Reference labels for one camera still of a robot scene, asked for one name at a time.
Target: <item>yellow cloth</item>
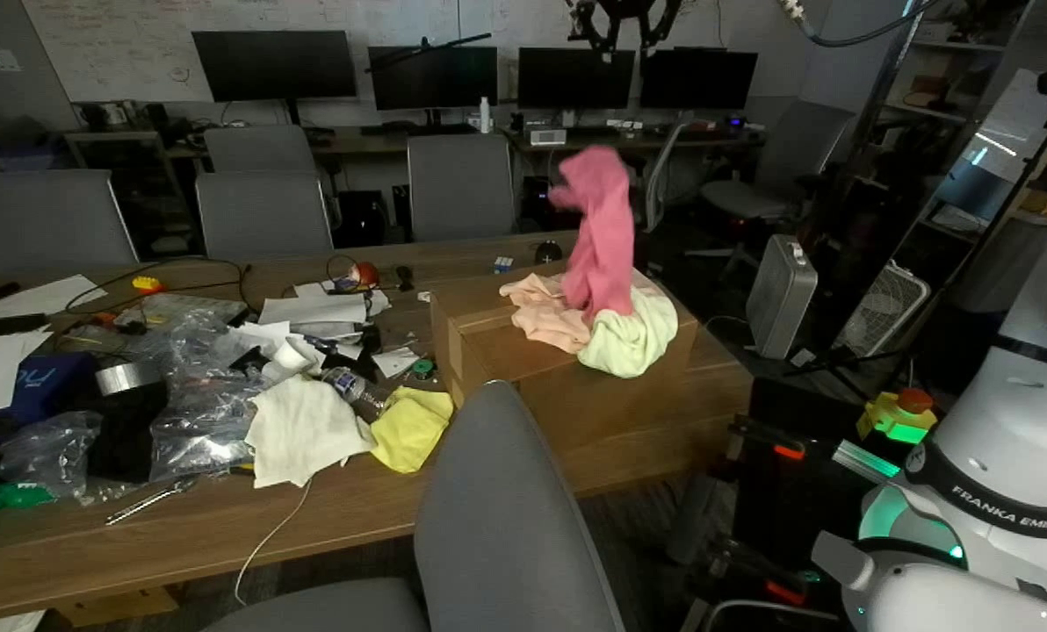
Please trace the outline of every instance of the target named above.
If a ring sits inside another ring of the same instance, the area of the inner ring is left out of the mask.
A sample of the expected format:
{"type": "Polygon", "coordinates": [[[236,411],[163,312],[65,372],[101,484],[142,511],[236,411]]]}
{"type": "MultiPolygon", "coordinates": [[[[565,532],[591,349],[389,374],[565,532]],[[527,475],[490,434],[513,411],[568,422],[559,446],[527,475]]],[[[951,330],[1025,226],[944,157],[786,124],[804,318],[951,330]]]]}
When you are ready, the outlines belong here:
{"type": "Polygon", "coordinates": [[[382,419],[376,419],[372,424],[372,434],[376,434],[372,458],[396,475],[414,475],[440,446],[449,419],[455,419],[449,392],[401,385],[395,390],[382,419]]]}
{"type": "Polygon", "coordinates": [[[612,372],[619,380],[643,374],[679,332],[679,312],[672,298],[648,281],[643,275],[634,279],[634,312],[601,308],[594,317],[594,337],[579,351],[579,362],[612,372]]]}

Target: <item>bottle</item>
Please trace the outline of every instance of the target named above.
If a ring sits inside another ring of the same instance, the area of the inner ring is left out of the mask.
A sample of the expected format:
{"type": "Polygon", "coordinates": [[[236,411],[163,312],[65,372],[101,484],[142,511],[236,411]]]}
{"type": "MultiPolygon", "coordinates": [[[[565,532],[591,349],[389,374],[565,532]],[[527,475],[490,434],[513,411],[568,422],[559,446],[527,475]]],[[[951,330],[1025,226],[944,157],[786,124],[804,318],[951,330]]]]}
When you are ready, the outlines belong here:
{"type": "Polygon", "coordinates": [[[368,380],[363,380],[360,372],[352,372],[347,365],[341,365],[332,374],[334,390],[352,404],[352,411],[363,422],[376,422],[382,413],[382,404],[372,397],[368,380]]]}

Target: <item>white cable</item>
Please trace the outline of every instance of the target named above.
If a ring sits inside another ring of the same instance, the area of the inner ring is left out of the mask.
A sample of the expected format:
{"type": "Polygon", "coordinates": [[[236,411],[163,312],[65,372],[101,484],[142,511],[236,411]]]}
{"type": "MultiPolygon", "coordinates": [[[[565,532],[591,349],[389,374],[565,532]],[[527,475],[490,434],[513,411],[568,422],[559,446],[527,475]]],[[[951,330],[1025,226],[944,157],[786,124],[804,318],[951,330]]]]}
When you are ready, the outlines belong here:
{"type": "Polygon", "coordinates": [[[282,524],[276,524],[276,530],[269,530],[257,544],[253,544],[253,550],[248,554],[248,562],[243,562],[243,568],[238,568],[238,576],[236,576],[236,599],[238,599],[238,609],[248,609],[248,599],[243,599],[243,578],[248,578],[248,568],[253,565],[253,559],[300,516],[300,508],[307,504],[307,497],[311,497],[311,493],[313,493],[313,482],[307,482],[307,488],[301,488],[301,497],[282,516],[282,524]]]}
{"type": "Polygon", "coordinates": [[[898,19],[888,26],[879,26],[872,33],[852,34],[852,39],[826,39],[826,34],[819,34],[816,26],[809,22],[804,0],[786,0],[783,10],[801,26],[801,33],[809,34],[809,42],[826,46],[826,49],[846,49],[846,46],[864,46],[872,39],[882,39],[894,27],[905,27],[905,26],[917,22],[923,10],[937,8],[937,2],[944,2],[944,0],[908,0],[905,19],[898,19]]]}

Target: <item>chair backrest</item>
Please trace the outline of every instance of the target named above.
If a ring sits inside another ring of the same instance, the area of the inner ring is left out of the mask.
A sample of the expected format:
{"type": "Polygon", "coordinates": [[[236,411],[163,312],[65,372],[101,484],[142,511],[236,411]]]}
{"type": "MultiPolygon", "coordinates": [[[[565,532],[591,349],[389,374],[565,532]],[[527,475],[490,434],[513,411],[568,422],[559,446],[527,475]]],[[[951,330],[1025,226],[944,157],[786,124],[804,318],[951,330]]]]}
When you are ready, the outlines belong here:
{"type": "Polygon", "coordinates": [[[136,248],[111,173],[0,173],[0,279],[129,264],[136,264],[136,248]]]}
{"type": "Polygon", "coordinates": [[[205,129],[216,173],[311,173],[313,147],[301,128],[226,128],[205,129]]]}
{"type": "Polygon", "coordinates": [[[510,383],[471,392],[449,424],[414,559],[430,630],[623,630],[579,504],[510,383]]]}
{"type": "Polygon", "coordinates": [[[770,129],[755,185],[773,193],[798,193],[801,176],[824,176],[840,147],[852,111],[819,101],[790,101],[770,129]]]}
{"type": "Polygon", "coordinates": [[[408,144],[414,242],[484,240],[516,227],[513,152],[498,135],[408,144]]]}
{"type": "Polygon", "coordinates": [[[318,257],[334,248],[318,176],[205,173],[198,180],[205,248],[219,261],[318,257]]]}

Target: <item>keyboard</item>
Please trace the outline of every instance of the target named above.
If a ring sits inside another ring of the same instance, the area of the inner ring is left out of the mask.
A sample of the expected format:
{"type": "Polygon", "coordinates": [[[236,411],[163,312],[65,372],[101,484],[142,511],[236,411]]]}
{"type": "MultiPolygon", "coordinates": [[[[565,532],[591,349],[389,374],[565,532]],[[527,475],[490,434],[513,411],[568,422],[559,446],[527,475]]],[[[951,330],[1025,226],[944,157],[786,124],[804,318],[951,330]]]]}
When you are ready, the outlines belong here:
{"type": "Polygon", "coordinates": [[[477,135],[475,128],[414,128],[414,124],[382,124],[363,128],[363,137],[449,137],[449,135],[477,135]]]}
{"type": "Polygon", "coordinates": [[[616,128],[568,128],[565,142],[605,142],[605,137],[623,137],[616,128]]]}

